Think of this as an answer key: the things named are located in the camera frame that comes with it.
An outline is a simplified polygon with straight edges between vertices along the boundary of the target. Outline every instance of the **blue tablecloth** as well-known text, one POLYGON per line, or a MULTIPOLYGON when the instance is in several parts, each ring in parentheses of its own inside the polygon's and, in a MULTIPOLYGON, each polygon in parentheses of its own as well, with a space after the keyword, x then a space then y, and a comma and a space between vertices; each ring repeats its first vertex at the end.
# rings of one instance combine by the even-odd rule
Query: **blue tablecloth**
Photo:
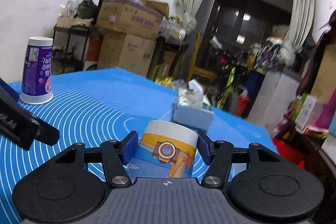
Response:
MULTIPOLYGON (((21 83, 11 86, 21 90, 21 83)), ((24 151, 0 136, 0 223, 19 223, 12 202, 14 185, 33 169, 75 142, 86 147, 99 146, 109 139, 123 139, 129 131, 142 136, 150 120, 170 121, 176 91, 157 85, 122 69, 86 71, 53 76, 53 100, 39 106, 19 105, 58 128, 60 139, 53 147, 35 141, 24 151)), ((259 142, 275 151, 265 130, 215 109, 208 135, 212 140, 226 140, 236 147, 259 142)), ((89 170, 104 180, 101 164, 89 170)), ((193 177, 202 178, 206 170, 196 153, 193 177)))

